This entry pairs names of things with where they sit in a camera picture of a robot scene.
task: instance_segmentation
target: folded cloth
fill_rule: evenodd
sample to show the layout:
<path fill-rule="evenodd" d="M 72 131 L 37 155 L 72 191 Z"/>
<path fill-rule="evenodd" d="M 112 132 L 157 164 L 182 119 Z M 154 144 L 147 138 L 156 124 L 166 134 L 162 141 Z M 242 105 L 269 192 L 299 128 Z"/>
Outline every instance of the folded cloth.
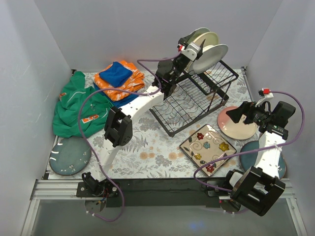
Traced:
<path fill-rule="evenodd" d="M 115 61 L 111 67 L 99 73 L 102 80 L 117 88 L 122 86 L 132 75 L 132 71 Z"/>
<path fill-rule="evenodd" d="M 84 84 L 85 75 L 77 71 L 62 89 L 53 118 L 55 135 L 81 137 L 77 121 L 79 110 L 84 100 L 95 92 L 93 87 L 84 88 Z M 104 128 L 112 106 L 110 100 L 100 94 L 95 94 L 87 101 L 81 113 L 81 127 L 86 137 Z"/>
<path fill-rule="evenodd" d="M 99 90 L 99 87 L 98 87 L 95 83 L 93 83 L 93 84 L 94 84 L 95 90 L 96 90 L 96 91 Z M 100 92 L 99 94 L 101 94 L 101 95 L 103 95 L 103 96 L 106 96 L 106 97 L 109 99 L 109 97 L 108 97 L 105 93 Z M 111 102 L 114 104 L 115 107 L 122 107 L 122 106 L 128 104 L 129 102 L 133 101 L 134 99 L 136 99 L 138 96 L 139 96 L 139 95 L 130 94 L 129 96 L 125 97 L 125 98 L 122 99 L 122 100 L 119 100 L 119 101 L 111 101 Z"/>
<path fill-rule="evenodd" d="M 144 87 L 144 74 L 141 73 L 137 67 L 133 63 L 128 63 L 124 60 L 119 62 L 121 65 L 123 65 L 125 68 L 132 71 L 132 75 L 127 79 L 127 81 L 118 89 L 128 90 L 131 92 L 136 92 L 139 89 Z M 94 75 L 94 83 L 100 88 L 113 88 L 112 85 L 110 85 L 108 82 L 102 80 L 99 76 L 99 73 Z M 112 101 L 119 101 L 124 99 L 125 97 L 129 96 L 129 93 L 121 92 L 121 91 L 113 91 L 113 90 L 107 90 L 104 91 L 104 93 L 112 100 Z"/>

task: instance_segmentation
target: orange cloth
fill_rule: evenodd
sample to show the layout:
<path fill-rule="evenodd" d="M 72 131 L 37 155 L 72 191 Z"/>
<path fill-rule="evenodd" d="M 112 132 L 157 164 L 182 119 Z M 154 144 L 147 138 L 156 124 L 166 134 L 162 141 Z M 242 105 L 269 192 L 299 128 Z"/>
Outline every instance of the orange cloth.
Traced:
<path fill-rule="evenodd" d="M 133 63 L 128 63 L 125 60 L 122 60 L 119 62 L 121 65 L 123 65 L 125 68 L 129 69 L 132 71 L 132 75 L 127 79 L 127 81 L 120 87 L 118 87 L 117 89 L 123 89 L 123 90 L 128 90 L 131 92 L 136 92 L 139 89 L 144 87 L 144 74 L 141 73 L 137 67 L 135 67 L 135 65 Z M 103 71 L 107 70 L 108 68 L 110 68 L 112 66 L 109 65 L 108 67 L 106 67 Z M 96 85 L 100 88 L 100 89 L 104 89 L 104 88 L 113 88 L 113 86 L 111 86 L 109 83 L 107 83 L 106 81 L 102 80 L 99 76 L 99 73 L 94 75 L 94 83 L 96 83 Z M 128 95 L 130 95 L 130 93 L 126 93 L 126 92 L 120 92 L 120 91 L 113 91 L 113 90 L 107 90 L 107 91 L 103 91 L 112 101 L 119 101 L 122 100 L 123 98 L 127 97 Z"/>

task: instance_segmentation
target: metal rack wire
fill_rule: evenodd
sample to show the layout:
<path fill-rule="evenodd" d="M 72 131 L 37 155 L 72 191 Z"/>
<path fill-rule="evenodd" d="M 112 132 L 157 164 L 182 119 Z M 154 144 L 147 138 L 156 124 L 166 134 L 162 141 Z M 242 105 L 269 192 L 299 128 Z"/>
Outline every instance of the metal rack wire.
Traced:
<path fill-rule="evenodd" d="M 150 111 L 173 137 L 223 106 L 229 99 L 226 93 L 237 78 L 238 74 L 223 61 L 201 74 L 184 72 L 172 95 Z"/>

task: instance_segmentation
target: wall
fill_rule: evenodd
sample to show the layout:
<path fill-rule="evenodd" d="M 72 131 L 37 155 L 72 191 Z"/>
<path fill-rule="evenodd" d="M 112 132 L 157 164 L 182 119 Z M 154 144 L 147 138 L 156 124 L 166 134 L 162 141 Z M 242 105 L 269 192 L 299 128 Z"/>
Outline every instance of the wall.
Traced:
<path fill-rule="evenodd" d="M 248 65 L 282 0 L 35 2 L 70 67 L 101 70 L 114 60 L 173 56 L 179 38 L 199 27 L 229 46 L 230 66 Z"/>
<path fill-rule="evenodd" d="M 58 94 L 70 77 L 33 0 L 0 1 L 0 235 L 20 235 L 53 143 Z"/>
<path fill-rule="evenodd" d="M 305 129 L 300 139 L 283 148 L 283 152 L 288 177 L 297 192 L 297 203 L 309 235 L 315 231 L 314 9 L 313 0 L 283 1 L 247 68 L 249 84 L 256 99 L 258 89 L 269 87 L 290 92 L 304 106 Z M 284 96 L 277 95 L 275 101 L 279 99 L 296 105 Z M 300 117 L 297 107 L 287 126 L 291 139 L 299 129 Z"/>

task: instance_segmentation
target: folded blue cloth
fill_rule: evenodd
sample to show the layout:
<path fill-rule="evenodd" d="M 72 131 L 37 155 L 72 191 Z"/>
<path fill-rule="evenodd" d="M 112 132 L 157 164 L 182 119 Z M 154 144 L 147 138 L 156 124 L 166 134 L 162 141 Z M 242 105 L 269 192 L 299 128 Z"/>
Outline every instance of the folded blue cloth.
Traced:
<path fill-rule="evenodd" d="M 113 65 L 107 70 L 99 73 L 102 80 L 115 88 L 122 86 L 131 75 L 132 71 L 128 70 L 117 61 L 113 62 Z"/>
<path fill-rule="evenodd" d="M 93 83 L 93 84 L 94 84 L 95 90 L 100 89 L 95 83 Z M 123 98 L 122 100 L 112 101 L 105 93 L 100 92 L 100 94 L 107 97 L 114 104 L 115 107 L 122 107 L 122 106 L 128 104 L 129 102 L 133 101 L 134 99 L 136 99 L 139 96 L 139 95 L 135 95 L 135 94 L 130 94 L 129 96 Z"/>

